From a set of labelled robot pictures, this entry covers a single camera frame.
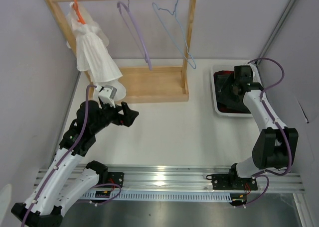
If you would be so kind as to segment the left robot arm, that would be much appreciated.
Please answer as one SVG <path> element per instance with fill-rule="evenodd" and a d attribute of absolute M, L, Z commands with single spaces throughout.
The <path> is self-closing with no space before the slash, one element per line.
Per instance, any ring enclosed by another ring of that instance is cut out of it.
<path fill-rule="evenodd" d="M 65 187 L 70 174 L 96 142 L 96 134 L 110 124 L 130 127 L 139 112 L 126 102 L 111 106 L 96 101 L 83 102 L 65 132 L 54 159 L 34 192 L 11 213 L 27 227 L 58 227 L 67 211 L 88 190 L 107 187 L 121 190 L 122 184 L 109 175 L 108 167 L 89 162 L 82 173 Z"/>

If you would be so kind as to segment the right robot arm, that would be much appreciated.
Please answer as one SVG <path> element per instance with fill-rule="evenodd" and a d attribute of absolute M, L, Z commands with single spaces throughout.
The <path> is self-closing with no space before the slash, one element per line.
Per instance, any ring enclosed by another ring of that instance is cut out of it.
<path fill-rule="evenodd" d="M 228 185 L 239 189 L 262 174 L 287 175 L 294 161 L 298 131 L 289 128 L 275 113 L 267 99 L 265 88 L 253 81 L 251 66 L 236 66 L 233 80 L 231 91 L 250 111 L 260 134 L 251 157 L 231 166 L 227 177 Z"/>

